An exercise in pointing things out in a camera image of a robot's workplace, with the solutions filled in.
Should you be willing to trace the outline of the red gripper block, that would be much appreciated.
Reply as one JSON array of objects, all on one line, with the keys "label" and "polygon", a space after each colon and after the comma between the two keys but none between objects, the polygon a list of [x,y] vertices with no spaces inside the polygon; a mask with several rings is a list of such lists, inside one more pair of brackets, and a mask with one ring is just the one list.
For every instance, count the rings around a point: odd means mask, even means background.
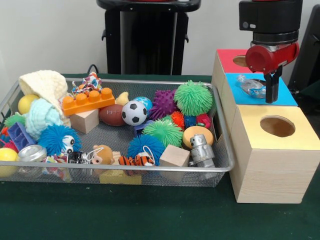
[{"label": "red gripper block", "polygon": [[265,74],[265,101],[268,104],[272,104],[278,100],[281,71],[277,69],[295,60],[299,54],[299,50],[300,46],[298,42],[282,45],[252,43],[251,47],[247,50],[245,54],[247,67],[253,73],[262,72]]}]

